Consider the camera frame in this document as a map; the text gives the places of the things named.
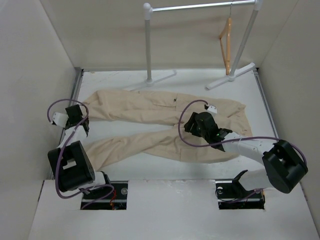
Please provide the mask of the beige trousers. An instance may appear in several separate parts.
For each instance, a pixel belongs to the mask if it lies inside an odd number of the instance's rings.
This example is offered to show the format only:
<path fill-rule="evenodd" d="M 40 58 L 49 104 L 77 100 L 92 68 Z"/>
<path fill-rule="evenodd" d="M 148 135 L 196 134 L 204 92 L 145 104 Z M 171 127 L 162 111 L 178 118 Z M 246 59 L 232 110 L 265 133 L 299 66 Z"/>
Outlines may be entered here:
<path fill-rule="evenodd" d="M 231 99 L 167 91 L 101 89 L 89 96 L 84 104 L 91 120 L 143 126 L 126 136 L 106 137 L 86 144 L 86 154 L 95 170 L 140 153 L 200 164 L 236 158 L 235 153 L 207 147 L 202 138 L 184 131 L 183 124 L 193 113 L 202 112 L 205 104 L 216 107 L 214 120 L 219 128 L 245 137 L 252 135 L 245 105 Z"/>

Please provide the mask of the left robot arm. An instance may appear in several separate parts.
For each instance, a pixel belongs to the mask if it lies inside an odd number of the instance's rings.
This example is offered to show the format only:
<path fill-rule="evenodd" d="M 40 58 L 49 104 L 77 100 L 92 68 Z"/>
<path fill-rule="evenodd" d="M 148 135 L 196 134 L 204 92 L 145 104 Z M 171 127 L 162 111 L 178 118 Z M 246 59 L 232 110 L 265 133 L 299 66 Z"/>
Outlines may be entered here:
<path fill-rule="evenodd" d="M 47 153 L 51 170 L 55 178 L 58 195 L 71 198 L 62 193 L 78 190 L 90 194 L 95 191 L 100 199 L 108 199 L 114 191 L 106 173 L 95 171 L 85 151 L 82 141 L 89 135 L 89 117 L 83 114 L 82 104 L 69 106 L 65 113 L 55 112 L 49 118 L 52 125 L 64 130 L 59 146 Z"/>

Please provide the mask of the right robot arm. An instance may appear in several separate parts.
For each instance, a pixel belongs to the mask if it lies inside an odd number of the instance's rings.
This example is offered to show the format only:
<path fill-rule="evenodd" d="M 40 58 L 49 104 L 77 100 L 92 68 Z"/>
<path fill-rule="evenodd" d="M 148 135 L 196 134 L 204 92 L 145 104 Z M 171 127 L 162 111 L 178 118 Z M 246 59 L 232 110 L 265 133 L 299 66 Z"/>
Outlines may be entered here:
<path fill-rule="evenodd" d="M 301 155 L 289 142 L 272 137 L 245 137 L 220 128 L 209 112 L 192 113 L 184 131 L 203 138 L 210 147 L 225 153 L 238 154 L 264 166 L 263 177 L 268 187 L 288 194 L 308 173 Z"/>

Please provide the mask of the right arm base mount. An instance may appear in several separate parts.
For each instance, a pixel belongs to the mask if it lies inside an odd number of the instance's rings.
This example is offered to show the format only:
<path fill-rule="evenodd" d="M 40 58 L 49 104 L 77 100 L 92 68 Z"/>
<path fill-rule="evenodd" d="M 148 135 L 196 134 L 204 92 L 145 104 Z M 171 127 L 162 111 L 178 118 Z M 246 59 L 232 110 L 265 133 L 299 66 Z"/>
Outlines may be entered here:
<path fill-rule="evenodd" d="M 215 196 L 219 210 L 264 210 L 263 189 L 246 190 L 236 180 L 216 180 Z"/>

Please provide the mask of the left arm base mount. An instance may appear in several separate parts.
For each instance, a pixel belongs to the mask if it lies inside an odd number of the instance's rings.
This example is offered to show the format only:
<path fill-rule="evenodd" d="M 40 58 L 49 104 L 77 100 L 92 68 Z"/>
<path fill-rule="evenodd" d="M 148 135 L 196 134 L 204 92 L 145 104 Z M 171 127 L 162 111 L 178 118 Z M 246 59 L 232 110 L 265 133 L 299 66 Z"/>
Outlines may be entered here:
<path fill-rule="evenodd" d="M 109 187 L 103 187 L 89 191 L 81 200 L 81 210 L 126 210 L 128 197 L 128 181 L 112 181 L 114 187 L 112 193 Z"/>

